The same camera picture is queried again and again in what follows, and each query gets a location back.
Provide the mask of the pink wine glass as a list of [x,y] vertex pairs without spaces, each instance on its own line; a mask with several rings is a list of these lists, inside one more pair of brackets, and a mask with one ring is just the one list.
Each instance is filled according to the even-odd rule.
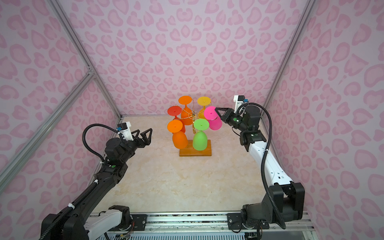
[[209,122],[211,130],[217,131],[222,127],[222,120],[220,119],[214,106],[209,106],[204,110],[204,117]]

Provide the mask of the yellow wine glass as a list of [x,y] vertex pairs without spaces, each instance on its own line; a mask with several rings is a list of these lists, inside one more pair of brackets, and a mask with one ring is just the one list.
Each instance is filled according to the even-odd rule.
[[202,107],[198,112],[198,118],[205,119],[204,111],[206,107],[208,107],[211,104],[211,99],[209,97],[200,97],[198,98],[197,102],[198,102],[198,105]]

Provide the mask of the green wine glass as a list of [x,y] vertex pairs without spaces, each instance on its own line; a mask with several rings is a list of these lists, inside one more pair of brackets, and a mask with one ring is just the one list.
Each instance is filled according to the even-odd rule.
[[209,122],[206,119],[198,119],[193,123],[193,127],[196,131],[193,138],[193,148],[197,151],[203,151],[208,146],[208,138],[204,132],[209,128]]

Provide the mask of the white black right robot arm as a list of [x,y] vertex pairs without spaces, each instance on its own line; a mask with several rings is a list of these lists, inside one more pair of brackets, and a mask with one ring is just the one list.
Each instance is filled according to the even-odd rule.
[[215,111],[224,123],[240,130],[241,145],[260,165],[266,194],[260,203],[243,206],[242,227],[260,229],[263,223],[268,223],[285,229],[287,222],[301,220],[305,188],[286,174],[271,153],[272,130],[269,130],[267,138],[259,130],[261,112],[265,113],[269,122],[272,120],[266,108],[256,103],[244,103],[237,110],[216,108]]

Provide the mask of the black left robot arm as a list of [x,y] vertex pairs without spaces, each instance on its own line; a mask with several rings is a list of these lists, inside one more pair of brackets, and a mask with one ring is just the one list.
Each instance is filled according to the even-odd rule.
[[152,141],[152,129],[130,132],[119,125],[113,131],[119,136],[107,141],[106,157],[101,158],[102,167],[94,175],[94,181],[58,214],[49,214],[44,218],[42,240],[93,240],[114,227],[124,230],[133,228],[128,207],[118,207],[93,221],[89,220],[95,207],[125,175],[127,161],[137,149],[149,146]]

